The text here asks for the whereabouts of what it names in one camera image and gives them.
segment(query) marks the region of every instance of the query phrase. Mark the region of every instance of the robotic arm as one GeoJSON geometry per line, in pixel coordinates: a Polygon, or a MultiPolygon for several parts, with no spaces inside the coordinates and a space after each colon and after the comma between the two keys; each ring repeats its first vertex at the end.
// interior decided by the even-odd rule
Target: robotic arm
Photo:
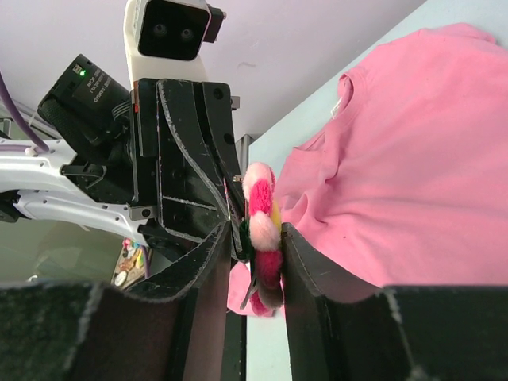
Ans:
{"type": "Polygon", "coordinates": [[[170,259],[232,220],[244,199],[229,87],[199,57],[225,13],[201,0],[129,0],[130,89],[78,56],[41,101],[62,140],[0,139],[0,221],[66,221],[131,238],[170,259]]]}

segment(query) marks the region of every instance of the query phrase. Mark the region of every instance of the black camera module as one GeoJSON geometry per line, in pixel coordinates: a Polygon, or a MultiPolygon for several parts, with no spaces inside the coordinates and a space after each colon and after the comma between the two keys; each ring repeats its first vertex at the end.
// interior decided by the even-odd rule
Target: black camera module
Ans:
{"type": "Polygon", "coordinates": [[[138,50],[144,56],[192,61],[212,18],[207,6],[151,0],[144,10],[138,50]]]}
{"type": "Polygon", "coordinates": [[[167,35],[167,26],[164,24],[157,24],[153,27],[153,34],[155,37],[164,37],[167,35]]]}

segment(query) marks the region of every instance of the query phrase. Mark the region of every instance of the camera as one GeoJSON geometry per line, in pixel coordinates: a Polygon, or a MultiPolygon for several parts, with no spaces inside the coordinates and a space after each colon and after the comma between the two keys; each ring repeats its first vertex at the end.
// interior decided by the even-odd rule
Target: camera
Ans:
{"type": "Polygon", "coordinates": [[[192,61],[203,42],[215,42],[224,16],[203,0],[138,0],[137,49],[143,56],[192,61]]]}

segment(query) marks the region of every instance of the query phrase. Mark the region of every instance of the pink fabric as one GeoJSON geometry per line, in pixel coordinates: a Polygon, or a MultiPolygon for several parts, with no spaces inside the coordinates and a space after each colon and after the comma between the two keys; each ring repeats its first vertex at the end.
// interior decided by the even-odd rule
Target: pink fabric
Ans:
{"type": "Polygon", "coordinates": [[[508,284],[508,51],[470,25],[423,29],[338,92],[283,167],[283,221],[376,286],[508,284]]]}

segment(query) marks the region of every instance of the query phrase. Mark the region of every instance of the pink cloth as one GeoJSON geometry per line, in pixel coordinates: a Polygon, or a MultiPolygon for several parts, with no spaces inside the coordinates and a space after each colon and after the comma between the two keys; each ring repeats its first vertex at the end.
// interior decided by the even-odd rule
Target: pink cloth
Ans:
{"type": "Polygon", "coordinates": [[[508,284],[508,51],[470,25],[423,29],[377,47],[339,95],[283,167],[283,221],[376,286],[508,284]]]}

